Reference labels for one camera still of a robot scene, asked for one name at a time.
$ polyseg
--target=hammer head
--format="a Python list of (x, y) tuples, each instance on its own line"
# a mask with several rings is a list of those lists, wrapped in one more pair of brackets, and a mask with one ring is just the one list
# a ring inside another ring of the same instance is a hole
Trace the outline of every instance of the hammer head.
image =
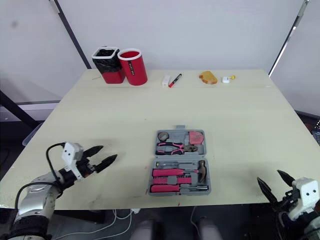
[(207, 168), (205, 166), (204, 160), (199, 161), (199, 169), (198, 170), (199, 170), (199, 173), (201, 174), (199, 182), (202, 183), (206, 177), (206, 174), (207, 174)]

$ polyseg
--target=marker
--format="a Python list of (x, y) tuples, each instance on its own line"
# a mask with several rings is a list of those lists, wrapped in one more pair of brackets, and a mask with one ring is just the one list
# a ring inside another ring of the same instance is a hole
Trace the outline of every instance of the marker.
[(181, 78), (182, 74), (180, 73), (173, 81), (172, 83), (169, 84), (169, 88), (171, 88), (175, 83), (176, 81), (178, 81), (179, 78)]

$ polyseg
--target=tool kit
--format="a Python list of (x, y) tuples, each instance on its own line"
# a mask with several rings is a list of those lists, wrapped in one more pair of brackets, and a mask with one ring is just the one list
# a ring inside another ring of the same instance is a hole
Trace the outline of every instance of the tool kit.
[(148, 193), (151, 196), (208, 195), (211, 192), (203, 130), (159, 130), (155, 140)]

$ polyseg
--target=pink screwdriver handle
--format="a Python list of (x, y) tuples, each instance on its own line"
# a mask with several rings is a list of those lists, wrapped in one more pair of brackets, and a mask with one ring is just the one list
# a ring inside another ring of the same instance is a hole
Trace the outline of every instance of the pink screwdriver handle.
[(153, 185), (151, 193), (179, 192), (179, 185)]
[[(176, 179), (177, 184), (191, 184), (191, 177), (178, 177)], [(168, 184), (168, 178), (154, 178), (152, 184)]]
[(172, 168), (172, 169), (154, 169), (152, 171), (153, 177), (166, 177), (166, 176), (181, 176), (184, 174), (183, 169)]

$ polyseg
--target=black and red container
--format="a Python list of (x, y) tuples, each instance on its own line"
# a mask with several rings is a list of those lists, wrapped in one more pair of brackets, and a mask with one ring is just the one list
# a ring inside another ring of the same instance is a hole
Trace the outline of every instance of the black and red container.
[(92, 54), (92, 61), (107, 84), (122, 84), (125, 72), (118, 59), (119, 48), (114, 46), (99, 47)]

